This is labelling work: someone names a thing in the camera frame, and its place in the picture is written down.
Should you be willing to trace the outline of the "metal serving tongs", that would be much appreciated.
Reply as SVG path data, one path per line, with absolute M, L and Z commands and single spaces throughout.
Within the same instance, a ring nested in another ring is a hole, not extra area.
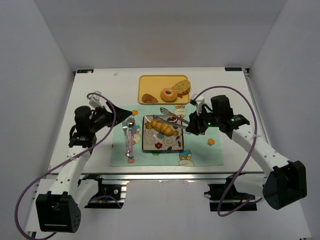
M 159 123 L 164 123 L 171 125 L 175 128 L 186 129 L 187 126 L 190 124 L 189 121 L 186 119 L 174 114 L 173 112 L 169 111 L 167 108 L 160 107 L 160 112 L 162 115 L 153 115 L 153 119 Z

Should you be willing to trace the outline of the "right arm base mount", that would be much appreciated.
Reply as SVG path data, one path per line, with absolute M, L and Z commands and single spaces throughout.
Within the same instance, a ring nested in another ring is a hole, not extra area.
M 204 196 L 209 199 L 209 208 L 211 212 L 217 212 L 218 205 L 221 197 L 225 191 L 225 184 L 209 184 L 208 191 L 204 192 Z M 236 207 L 240 206 L 245 201 L 249 200 L 245 206 L 240 208 L 238 211 L 257 211 L 257 204 L 255 203 L 256 197 L 251 194 L 238 192 L 234 186 L 231 187 L 229 192 L 226 194 L 220 210 L 222 212 L 229 212 Z

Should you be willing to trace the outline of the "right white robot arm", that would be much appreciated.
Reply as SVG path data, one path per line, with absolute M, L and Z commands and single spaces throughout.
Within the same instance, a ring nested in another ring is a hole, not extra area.
M 264 172 L 263 177 L 243 172 L 229 176 L 226 179 L 227 193 L 261 198 L 275 210 L 305 198 L 307 177 L 303 163 L 290 161 L 258 136 L 243 115 L 233 113 L 227 96 L 218 95 L 210 100 L 211 108 L 208 108 L 203 96 L 191 97 L 190 104 L 196 110 L 189 116 L 186 131 L 202 135 L 209 127 L 218 128 L 241 146 Z

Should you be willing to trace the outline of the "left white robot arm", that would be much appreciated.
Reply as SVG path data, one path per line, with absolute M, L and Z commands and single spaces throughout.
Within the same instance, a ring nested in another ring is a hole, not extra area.
M 69 134 L 67 162 L 47 193 L 35 201 L 40 230 L 52 233 L 75 233 L 80 227 L 81 210 L 98 193 L 96 180 L 81 179 L 83 169 L 97 143 L 96 133 L 111 128 L 131 116 L 131 111 L 112 103 L 106 110 L 97 101 L 79 106 L 74 111 L 75 125 Z

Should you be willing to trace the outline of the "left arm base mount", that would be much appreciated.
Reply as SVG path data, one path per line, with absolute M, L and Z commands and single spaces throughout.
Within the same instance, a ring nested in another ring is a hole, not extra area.
M 122 180 L 107 179 L 100 174 L 87 174 L 78 181 L 93 181 L 97 191 L 85 205 L 86 209 L 120 209 L 125 202 L 127 183 Z

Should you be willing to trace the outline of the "striped bread roll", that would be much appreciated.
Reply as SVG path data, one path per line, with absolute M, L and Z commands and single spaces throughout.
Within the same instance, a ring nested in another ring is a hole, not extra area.
M 159 121 L 156 121 L 155 119 L 151 120 L 151 126 L 153 129 L 155 129 L 157 132 L 166 135 L 166 136 L 172 136 L 173 135 L 173 129 L 170 127 L 169 124 L 162 123 Z

